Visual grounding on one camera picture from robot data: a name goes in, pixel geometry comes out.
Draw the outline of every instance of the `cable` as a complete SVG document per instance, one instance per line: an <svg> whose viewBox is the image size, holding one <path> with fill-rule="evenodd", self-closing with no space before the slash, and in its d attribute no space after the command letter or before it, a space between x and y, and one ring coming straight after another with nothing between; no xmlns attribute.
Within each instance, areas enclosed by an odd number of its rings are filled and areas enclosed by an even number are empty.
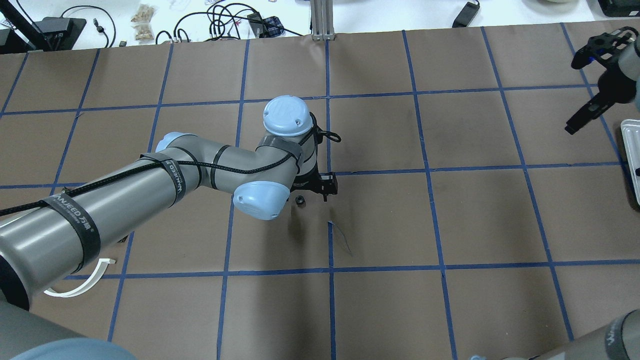
<svg viewBox="0 0 640 360"><path fill-rule="evenodd" d="M240 32L238 31L238 25L236 23L235 18L233 17L233 14L231 14L231 11L229 10L229 6L230 5L226 5L226 6L222 6L222 5L218 5L218 4L214 4L213 5L213 10L211 11L212 15L215 17L216 16L216 8L220 7L220 14L218 14L218 18L211 21L211 25L213 25L215 22L219 23L220 25L216 25L218 28L218 31L220 32L220 36L223 36L225 34L225 32L227 31L227 25L230 24L232 21L234 22L234 27L236 29L236 33L238 35L238 37L240 37ZM231 19L229 19L227 22L222 22L221 16L223 15L223 12L227 12L229 15L231 15Z"/></svg>
<svg viewBox="0 0 640 360"><path fill-rule="evenodd" d="M104 36L107 38L107 44L104 46L104 48L106 49L107 47L109 47L109 35L104 32L104 28L100 26L100 24L98 23L98 19L93 18L93 25L95 26L95 30L98 31L98 33L104 34Z"/></svg>
<svg viewBox="0 0 640 360"><path fill-rule="evenodd" d="M207 9L207 11L208 11L208 12L211 12L211 11L212 11L212 8L214 8L214 6L216 6L218 3L222 2L222 1L223 1L223 0L219 0L217 3L215 3L215 4L211 5L211 6L209 7L209 9ZM227 9L227 6L222 6L222 5L220 5L220 6L221 6L221 7L223 7L224 9L228 10L228 9ZM223 24L222 24L222 26L224 27L224 26L226 26L226 25L229 25L232 21L234 21L234 18L235 18L235 17L237 17L241 12L246 12L246 11L251 11L251 9L242 9L242 10L238 11L238 12L237 12L237 13L236 13L236 14L235 14L231 19L229 19L227 22L223 23ZM213 23L213 22L214 22L214 19L213 19L212 17L210 17L209 15L207 15L207 17L209 18L209 21L211 21L211 23Z"/></svg>
<svg viewBox="0 0 640 360"><path fill-rule="evenodd" d="M213 3L208 9L207 9L207 13L209 13L211 11L211 9L213 9L214 6L216 6L217 4L223 2L224 0L217 0L215 3ZM207 18L209 19L209 21L213 21L213 18L210 17L209 15L207 15Z"/></svg>
<svg viewBox="0 0 640 360"><path fill-rule="evenodd" d="M207 14L211 14L211 13L209 13L209 12L193 12L193 13L188 13L187 15L185 15L185 16L183 16L183 17L181 17L181 18L180 18L180 20L178 20L178 23L176 23L175 27L173 28L173 34L174 34L174 35L176 35L176 34L177 34L178 26L180 25L180 23L181 23L184 19L187 19L188 17L190 17L190 16L194 16L194 15L207 15ZM248 19L248 18L246 18L246 17L242 17L242 16L225 15L225 14L222 14L222 13L221 13L221 14L217 14L217 15L218 15L218 16L231 17L231 18L235 18L235 19L241 19L241 20L248 20L249 22L253 22L253 23L256 23L256 24L262 24L262 25L265 25L265 26L268 26L268 25L269 25L269 24L266 24L264 21L257 21L257 20L253 20L253 19ZM302 34L300 34L300 33L295 32L295 31L291 31L291 30L289 30L289 29L287 29L287 28L285 28L285 27L283 27L283 26L282 26L282 27L277 26L277 28L278 28L278 29L281 29L281 30L284 30L284 31L287 31L287 32L290 32L290 33L292 33L293 35L298 35L299 37L304 36L304 35L302 35Z"/></svg>
<svg viewBox="0 0 640 360"><path fill-rule="evenodd" d="M223 36L219 36L219 37L216 37L216 38L208 38L207 40L204 40L204 42L207 42L207 41L216 41L216 40L219 40L219 39L221 39L221 38L232 38L232 39L235 39L235 40L240 40L240 38L237 38L237 37L223 37Z"/></svg>
<svg viewBox="0 0 640 360"><path fill-rule="evenodd" d="M302 138L302 140L300 140L300 142L298 142L298 145L300 145L300 146L304 145L304 143L306 143L307 140L309 140L311 138L311 136L313 136L313 134L316 134L316 133L317 134L321 134L321 133L328 133L328 132L321 130L317 125L315 125L314 126L314 130L313 131L309 131L307 133L307 135L305 135L305 137ZM332 140L332 141L336 141L336 140L331 139L329 136L327 136L327 139ZM204 163L204 162L201 162L201 161L183 161L183 160L180 160L177 163L178 163L178 165L192 165L192 166L198 166L198 167L208 167L208 168L214 168L216 170L221 170L221 171L235 172L237 174L251 175L251 174L257 174L259 172L271 170L272 168L275 168L277 166L280 166L280 165L284 164L287 160L291 159L292 157L293 157L293 155L287 154L282 159L280 159L280 160L278 160L278 161L276 161L274 163L271 163L269 165L265 165L263 167L251 169L251 170L243 170L243 169L238 169L238 168L226 167L226 166L219 165L219 164ZM126 170L126 171L120 172L118 174L106 177L104 179L95 181L93 183L82 185L79 188L76 188L76 189L73 189L73 190L70 190L70 191L66 192L66 194L69 195L70 197L75 197L75 196L90 192L92 190L95 190L97 188L100 188L102 186L114 183L114 182L116 182L118 180L124 179L126 177L131 176L131 175L139 174L139 173L141 173L143 171L150 170L150 169L153 169L153 168L162 167L162 166L163 165L161 163L145 164L145 165L142 165L140 167L132 168L130 170ZM46 207L46 206L47 206L47 203L44 202L43 200L32 202L32 203L25 204L25 205L14 206L12 208L0 210L0 217L6 216L6 215L11 215L11 214L14 214L14 213L19 213L21 211L35 209L35 208L43 208L43 207Z"/></svg>
<svg viewBox="0 0 640 360"><path fill-rule="evenodd" d="M184 31L184 29L178 29L178 38L180 39L180 42L182 42L182 38L180 37L180 30L182 30L184 36L187 38L187 42L189 42L189 35L187 35L187 32Z"/></svg>
<svg viewBox="0 0 640 360"><path fill-rule="evenodd" d="M91 8L91 9L98 9L103 11L105 14L107 14L107 16L109 17L109 20L111 20L111 24L113 25L113 38L111 39L111 43L109 44L108 47L112 47L113 43L116 41L116 22L113 21L113 18L111 17L111 14L109 14L109 12L99 6L94 6L94 5L76 5L76 6L71 6L70 8L66 9L65 11L62 12L62 14L60 14L60 17L64 17L65 13L69 10L73 10L73 9L77 9L77 8Z"/></svg>
<svg viewBox="0 0 640 360"><path fill-rule="evenodd" d="M214 33L215 33L216 35L218 35L218 32L217 32L217 31L213 31L213 30L212 30L212 28L213 28L213 26L215 25L216 21L220 22L220 20L216 19L216 20L213 20L213 21L211 22L211 24L209 24L209 36L210 36L211 38L213 38L213 34L214 34Z"/></svg>
<svg viewBox="0 0 640 360"><path fill-rule="evenodd" d="M56 45L53 47L53 51L57 51L60 48L60 44L62 44L63 35L61 33L56 35Z"/></svg>
<svg viewBox="0 0 640 360"><path fill-rule="evenodd" d="M166 36L169 37L169 41L173 42L173 38L171 37L171 34L169 34L169 31L167 30L162 30L160 31L157 35L156 35L156 45L158 44L158 38L160 37L160 35L162 34L166 34Z"/></svg>
<svg viewBox="0 0 640 360"><path fill-rule="evenodd" d="M49 42L49 39L44 35L44 33L42 32L42 29L40 29L40 26L38 26L38 24L36 24L36 22L33 21L33 19L29 16L29 14L24 10L22 5L20 4L20 0L15 0L15 2L18 4L18 7L20 8L20 10L22 10L22 12L27 17L27 19L29 19L29 21L31 21L31 23L33 24L33 27L36 28L36 30L38 30L38 32L42 35L42 37L47 42L47 44L49 44L49 46L51 46L51 43Z"/></svg>

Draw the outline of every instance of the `light blue joint cap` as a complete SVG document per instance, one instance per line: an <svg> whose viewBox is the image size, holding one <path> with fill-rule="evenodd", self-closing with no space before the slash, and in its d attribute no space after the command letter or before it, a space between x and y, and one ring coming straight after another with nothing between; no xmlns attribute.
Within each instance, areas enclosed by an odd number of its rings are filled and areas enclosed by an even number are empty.
<svg viewBox="0 0 640 360"><path fill-rule="evenodd" d="M167 135L164 136L164 138L162 138L162 140L160 140L158 142L158 145L156 146L156 152L165 150L169 146L169 144L172 143L175 139L179 138L180 136L184 136L184 135L198 136L196 134L178 133L177 131L174 131L172 133L168 133Z"/></svg>
<svg viewBox="0 0 640 360"><path fill-rule="evenodd" d="M72 338L32 348L12 360L136 360L122 347L104 340Z"/></svg>
<svg viewBox="0 0 640 360"><path fill-rule="evenodd" d="M264 128L277 136L305 134L314 126L309 108L303 99L282 95L269 101L262 112Z"/></svg>
<svg viewBox="0 0 640 360"><path fill-rule="evenodd" d="M289 198L289 189L273 181L252 181L234 191L234 206L260 220L273 220Z"/></svg>

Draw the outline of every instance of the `small black nut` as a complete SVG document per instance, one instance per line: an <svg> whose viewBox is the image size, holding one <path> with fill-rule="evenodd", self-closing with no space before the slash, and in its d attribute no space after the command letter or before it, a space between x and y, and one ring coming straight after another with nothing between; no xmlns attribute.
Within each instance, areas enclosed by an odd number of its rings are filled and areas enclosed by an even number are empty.
<svg viewBox="0 0 640 360"><path fill-rule="evenodd" d="M305 203L306 203L306 201L305 201L305 197L304 196L302 196L302 195L296 196L296 205L302 206Z"/></svg>

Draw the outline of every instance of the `black device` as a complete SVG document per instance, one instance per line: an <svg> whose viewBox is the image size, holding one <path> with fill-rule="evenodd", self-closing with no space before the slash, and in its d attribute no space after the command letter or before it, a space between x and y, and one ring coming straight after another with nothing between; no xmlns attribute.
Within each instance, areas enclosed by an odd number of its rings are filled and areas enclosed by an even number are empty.
<svg viewBox="0 0 640 360"><path fill-rule="evenodd" d="M54 50L71 50L86 26L86 20L71 17L45 17L34 24L49 39Z"/></svg>
<svg viewBox="0 0 640 360"><path fill-rule="evenodd" d="M255 35L255 37L257 38L266 37L265 33L267 32L267 29L264 27L264 21L262 20L260 13L251 13L247 15L246 18L249 21L249 25L251 26L251 29L253 30L253 34Z"/></svg>
<svg viewBox="0 0 640 360"><path fill-rule="evenodd" d="M284 27L277 16L264 19L264 25L266 27L265 37L275 38L284 34Z"/></svg>
<svg viewBox="0 0 640 360"><path fill-rule="evenodd" d="M19 54L31 50L13 29L0 29L0 54Z"/></svg>
<svg viewBox="0 0 640 360"><path fill-rule="evenodd" d="M453 20L453 28L466 28L469 23L476 17L480 10L480 2L471 3L467 2L464 8L460 11L456 20Z"/></svg>
<svg viewBox="0 0 640 360"><path fill-rule="evenodd" d="M606 16L640 16L640 0L598 0Z"/></svg>

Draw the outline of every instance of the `velcro strap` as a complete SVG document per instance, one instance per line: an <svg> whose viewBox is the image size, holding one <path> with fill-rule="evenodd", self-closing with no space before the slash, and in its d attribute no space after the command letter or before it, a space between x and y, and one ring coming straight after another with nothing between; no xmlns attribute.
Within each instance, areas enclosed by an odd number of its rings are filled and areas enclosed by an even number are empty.
<svg viewBox="0 0 640 360"><path fill-rule="evenodd" d="M140 155L140 160L152 160L156 163L162 164L164 170L169 174L171 180L173 180L173 185L175 186L175 199L173 200L173 204L182 200L182 198L187 194L187 187L184 182L184 175L182 175L182 170L180 170L180 165L178 165L178 161L168 157L165 154L161 154L160 152L154 152L150 154L142 154Z"/></svg>
<svg viewBox="0 0 640 360"><path fill-rule="evenodd" d="M213 165L218 164L218 161L220 160L220 156L222 156L222 153L225 152L225 150L227 150L229 147L231 147L231 145L224 145L218 150L216 155L213 157L213 162L212 162ZM216 168L211 168L211 174L209 177L211 178L211 188L213 190L217 190L218 187L216 186Z"/></svg>
<svg viewBox="0 0 640 360"><path fill-rule="evenodd" d="M74 271L76 273L100 254L98 228L89 213L66 193L59 193L42 200L71 224L80 239L82 261Z"/></svg>

